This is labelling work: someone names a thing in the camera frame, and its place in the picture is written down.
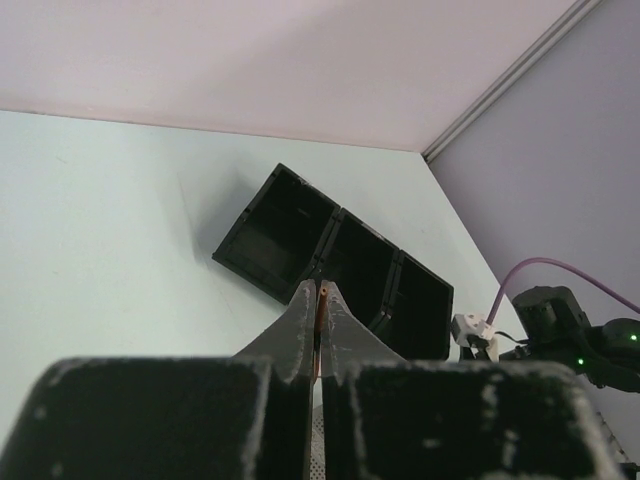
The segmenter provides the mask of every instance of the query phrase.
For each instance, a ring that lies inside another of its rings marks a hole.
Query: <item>ceiling trim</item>
[[[493,84],[460,115],[422,153],[427,164],[431,164],[442,151],[469,125],[480,117],[506,91],[511,88],[529,69],[544,57],[578,23],[600,6],[605,0],[577,0],[562,17],[542,34]]]

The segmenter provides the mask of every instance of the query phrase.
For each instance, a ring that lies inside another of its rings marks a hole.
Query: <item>cable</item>
[[[503,337],[508,338],[513,343],[517,343],[518,345],[527,345],[529,343],[527,340],[516,340],[511,335],[509,335],[507,332],[502,332],[500,330],[498,330],[495,334],[496,335],[502,335]]]
[[[491,306],[491,311],[489,312],[489,316],[487,317],[487,323],[489,325],[493,324],[493,321],[496,317],[496,313],[498,313],[498,308],[500,308],[500,302],[506,290],[507,283],[509,283],[509,280],[511,280],[511,278],[520,270],[522,270],[524,267],[526,267],[527,265],[531,265],[533,263],[547,263],[549,265],[555,265],[556,267],[564,268],[565,270],[568,270],[569,272],[583,278],[584,280],[589,282],[591,285],[598,287],[604,293],[616,299],[617,301],[622,303],[624,306],[630,308],[631,310],[633,310],[634,312],[640,315],[640,307],[638,307],[634,303],[631,303],[622,295],[617,294],[616,292],[611,290],[609,287],[607,287],[604,283],[596,280],[591,275],[584,273],[582,270],[579,270],[576,267],[569,265],[568,263],[561,262],[560,260],[554,260],[553,258],[532,257],[532,258],[527,258],[526,260],[523,260],[522,262],[517,264],[515,267],[511,269],[509,273],[507,273],[507,276],[504,277],[504,280],[502,281],[502,284],[498,289],[498,294],[496,295],[496,299],[493,301],[493,305]]]

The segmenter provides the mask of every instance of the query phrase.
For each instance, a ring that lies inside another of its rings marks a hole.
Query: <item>black storage bin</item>
[[[279,164],[213,259],[282,303],[310,277],[339,207]]]
[[[399,250],[342,209],[313,272],[335,282],[351,313],[369,326],[384,316]]]
[[[449,356],[453,287],[400,252],[387,315],[371,330],[407,360]]]

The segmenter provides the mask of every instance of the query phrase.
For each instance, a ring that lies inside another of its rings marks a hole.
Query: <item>gray wall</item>
[[[640,2],[605,1],[432,168],[498,279],[544,255],[640,302]],[[559,284],[594,324],[633,317],[552,266],[523,270],[509,293]],[[593,397],[640,463],[640,395]]]

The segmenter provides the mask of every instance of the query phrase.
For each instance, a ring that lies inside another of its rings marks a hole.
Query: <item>white wall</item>
[[[424,150],[573,0],[5,0],[0,109]]]
[[[498,278],[525,257],[570,262],[640,302],[640,2],[610,0],[433,164]],[[632,312],[554,267],[509,292],[569,286],[592,323]],[[640,463],[640,395],[595,392]]]

